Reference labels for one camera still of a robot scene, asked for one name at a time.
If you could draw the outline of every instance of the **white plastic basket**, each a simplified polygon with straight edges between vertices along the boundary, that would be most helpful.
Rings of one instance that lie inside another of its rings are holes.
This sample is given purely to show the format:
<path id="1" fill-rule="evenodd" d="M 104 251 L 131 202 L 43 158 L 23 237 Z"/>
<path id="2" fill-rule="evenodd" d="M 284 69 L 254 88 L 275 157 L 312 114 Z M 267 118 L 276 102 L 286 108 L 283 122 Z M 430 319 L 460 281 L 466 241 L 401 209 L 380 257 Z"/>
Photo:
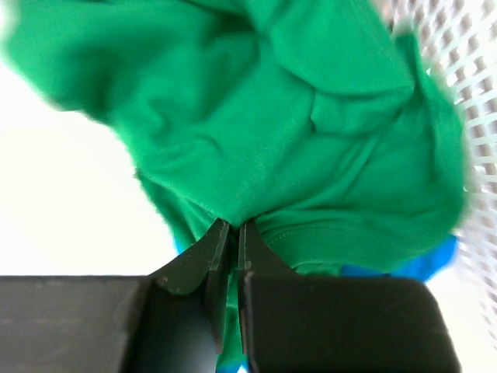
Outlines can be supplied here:
<path id="1" fill-rule="evenodd" d="M 423 56 L 466 112 L 473 180 L 457 269 L 478 289 L 497 348 L 497 0 L 390 0 L 384 13 L 418 28 Z"/>

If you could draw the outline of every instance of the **perforated panel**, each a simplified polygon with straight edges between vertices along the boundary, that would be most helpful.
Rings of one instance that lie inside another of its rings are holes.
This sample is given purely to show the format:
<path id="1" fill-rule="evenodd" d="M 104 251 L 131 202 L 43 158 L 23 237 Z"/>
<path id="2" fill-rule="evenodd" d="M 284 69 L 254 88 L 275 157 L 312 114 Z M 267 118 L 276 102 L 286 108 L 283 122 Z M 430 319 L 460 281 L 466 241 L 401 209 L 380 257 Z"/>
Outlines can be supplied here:
<path id="1" fill-rule="evenodd" d="M 396 23 L 419 30 L 423 56 L 466 112 L 471 202 L 459 236 L 461 274 L 480 292 L 497 348 L 497 0 L 391 0 Z"/>

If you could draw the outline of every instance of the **green shirt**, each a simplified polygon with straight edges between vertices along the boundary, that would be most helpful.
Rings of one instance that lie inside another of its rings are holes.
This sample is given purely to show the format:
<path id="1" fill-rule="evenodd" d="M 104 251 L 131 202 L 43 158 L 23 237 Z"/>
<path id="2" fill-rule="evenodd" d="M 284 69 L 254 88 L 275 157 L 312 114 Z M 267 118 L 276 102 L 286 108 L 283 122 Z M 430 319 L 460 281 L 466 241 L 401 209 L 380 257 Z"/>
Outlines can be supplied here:
<path id="1" fill-rule="evenodd" d="M 182 246 L 255 217 L 300 273 L 389 271 L 461 216 L 460 116 L 365 0 L 26 0 L 19 19 L 16 67 L 115 130 Z"/>

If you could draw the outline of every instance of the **white perforated basket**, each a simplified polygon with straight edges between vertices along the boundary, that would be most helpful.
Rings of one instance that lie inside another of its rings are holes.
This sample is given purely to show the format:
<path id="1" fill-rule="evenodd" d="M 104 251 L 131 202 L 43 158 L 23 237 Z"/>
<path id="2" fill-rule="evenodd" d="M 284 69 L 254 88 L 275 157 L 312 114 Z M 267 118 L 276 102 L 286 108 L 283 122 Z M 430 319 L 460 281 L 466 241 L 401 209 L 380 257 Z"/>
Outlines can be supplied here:
<path id="1" fill-rule="evenodd" d="M 423 56 L 466 112 L 473 201 L 456 266 L 478 289 L 497 348 L 497 0 L 390 0 L 383 10 L 418 28 Z"/>

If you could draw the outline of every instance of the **green garment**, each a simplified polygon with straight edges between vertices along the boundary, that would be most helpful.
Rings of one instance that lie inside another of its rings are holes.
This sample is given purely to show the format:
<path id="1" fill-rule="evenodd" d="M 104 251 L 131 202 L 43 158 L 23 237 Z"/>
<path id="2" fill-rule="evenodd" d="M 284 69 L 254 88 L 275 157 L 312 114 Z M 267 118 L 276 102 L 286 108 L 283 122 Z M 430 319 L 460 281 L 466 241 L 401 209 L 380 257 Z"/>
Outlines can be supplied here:
<path id="1" fill-rule="evenodd" d="M 388 272 L 461 216 L 460 116 L 365 0 L 25 0 L 7 48 L 115 130 L 184 247 L 256 217 L 300 273 Z"/>

